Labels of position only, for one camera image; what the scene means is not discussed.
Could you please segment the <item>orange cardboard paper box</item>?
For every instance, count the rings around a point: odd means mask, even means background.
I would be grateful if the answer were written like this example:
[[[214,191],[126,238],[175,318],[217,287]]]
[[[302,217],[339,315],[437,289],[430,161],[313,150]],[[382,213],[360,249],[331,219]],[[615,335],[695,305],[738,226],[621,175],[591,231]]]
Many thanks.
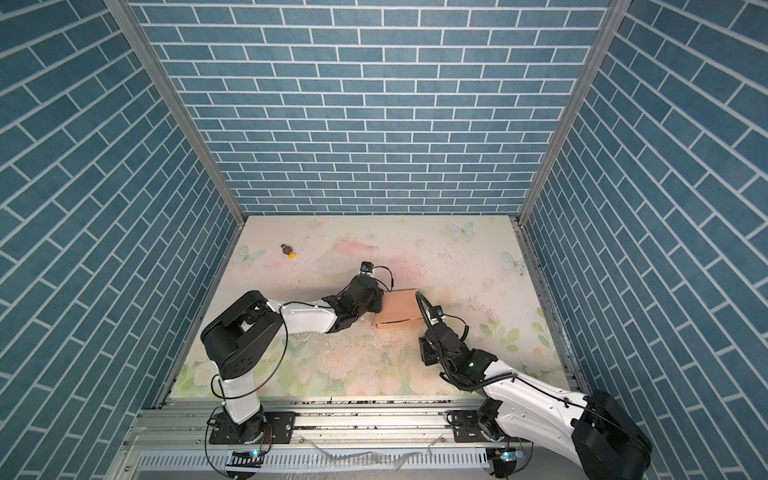
[[[403,289],[385,292],[382,309],[373,319],[377,329],[409,325],[423,319],[416,300],[418,289]]]

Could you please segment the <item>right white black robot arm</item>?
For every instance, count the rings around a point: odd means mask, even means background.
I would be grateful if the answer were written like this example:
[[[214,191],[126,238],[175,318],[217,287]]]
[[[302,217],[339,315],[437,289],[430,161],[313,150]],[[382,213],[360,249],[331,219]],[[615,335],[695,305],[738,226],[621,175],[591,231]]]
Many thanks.
[[[426,321],[420,348],[425,364],[441,366],[443,380],[485,397],[477,419],[490,440],[528,440],[571,460],[590,479],[641,479],[650,467],[650,439],[607,392],[587,395],[537,380],[468,348],[438,319]]]

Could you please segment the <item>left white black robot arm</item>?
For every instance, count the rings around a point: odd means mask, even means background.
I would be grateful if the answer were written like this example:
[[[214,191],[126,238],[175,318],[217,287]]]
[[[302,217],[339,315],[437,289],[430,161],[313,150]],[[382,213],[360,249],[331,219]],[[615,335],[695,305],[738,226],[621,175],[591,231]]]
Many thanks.
[[[366,313],[379,313],[385,290],[369,274],[358,274],[334,295],[315,302],[269,300],[251,290],[219,314],[201,332],[208,358],[218,370],[212,391],[236,425],[261,415],[259,387],[252,370],[280,333],[337,333]]]

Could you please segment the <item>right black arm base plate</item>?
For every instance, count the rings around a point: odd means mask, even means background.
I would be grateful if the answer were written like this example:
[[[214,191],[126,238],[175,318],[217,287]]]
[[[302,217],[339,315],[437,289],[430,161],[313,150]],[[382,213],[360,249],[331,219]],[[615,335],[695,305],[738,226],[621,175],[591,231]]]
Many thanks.
[[[488,433],[481,425],[479,412],[475,410],[449,410],[443,414],[443,418],[456,443],[529,444],[524,438],[504,433]]]

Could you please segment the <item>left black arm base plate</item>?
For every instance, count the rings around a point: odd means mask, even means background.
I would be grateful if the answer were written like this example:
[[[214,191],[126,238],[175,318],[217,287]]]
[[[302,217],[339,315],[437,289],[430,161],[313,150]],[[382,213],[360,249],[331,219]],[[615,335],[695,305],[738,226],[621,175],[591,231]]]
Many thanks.
[[[207,422],[208,442],[214,445],[288,444],[295,420],[293,412],[259,412],[237,424],[226,412],[219,412]]]

